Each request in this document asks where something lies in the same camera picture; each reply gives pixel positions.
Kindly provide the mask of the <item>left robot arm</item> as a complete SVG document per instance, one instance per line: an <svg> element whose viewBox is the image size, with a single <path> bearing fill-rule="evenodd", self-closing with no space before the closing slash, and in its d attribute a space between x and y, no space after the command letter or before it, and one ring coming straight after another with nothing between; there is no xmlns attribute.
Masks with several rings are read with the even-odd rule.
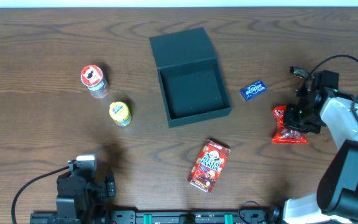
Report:
<svg viewBox="0 0 358 224"><path fill-rule="evenodd" d="M112 172L103 181L96 182L94 170L72 171L69 176L57 179L57 190L57 212L48 219L49 223L103 224L111 221L106 206L109 199L116 196Z"/></svg>

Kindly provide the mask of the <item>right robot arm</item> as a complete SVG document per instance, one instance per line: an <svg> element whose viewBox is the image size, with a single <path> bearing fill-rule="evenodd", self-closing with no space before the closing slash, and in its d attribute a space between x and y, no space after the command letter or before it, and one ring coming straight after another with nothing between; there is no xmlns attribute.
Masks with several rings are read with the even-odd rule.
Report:
<svg viewBox="0 0 358 224"><path fill-rule="evenodd" d="M306 133L329 129L338 149L318 189L284 204L285 223L358 223L358 102L352 94L331 86L297 90L297 105L289 105L285 126Z"/></svg>

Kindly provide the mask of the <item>red candy bag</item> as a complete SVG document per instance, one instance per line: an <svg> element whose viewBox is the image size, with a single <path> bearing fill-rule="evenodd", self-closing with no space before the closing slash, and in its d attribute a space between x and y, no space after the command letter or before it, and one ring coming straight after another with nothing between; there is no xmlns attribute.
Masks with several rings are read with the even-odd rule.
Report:
<svg viewBox="0 0 358 224"><path fill-rule="evenodd" d="M272 113L277 120L277 130L272 139L274 144L308 144L307 138L298 131L284 127L283 116L286 106L278 106L273 109Z"/></svg>

